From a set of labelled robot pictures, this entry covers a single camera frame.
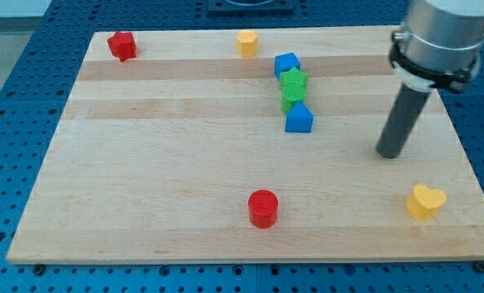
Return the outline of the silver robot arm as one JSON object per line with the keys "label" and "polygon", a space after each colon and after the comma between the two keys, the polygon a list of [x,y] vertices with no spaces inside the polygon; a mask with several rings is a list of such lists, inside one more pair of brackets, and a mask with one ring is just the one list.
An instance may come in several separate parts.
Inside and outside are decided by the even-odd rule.
{"label": "silver robot arm", "polygon": [[413,0],[391,40],[390,63],[408,88],[461,93],[481,67],[484,0]]}

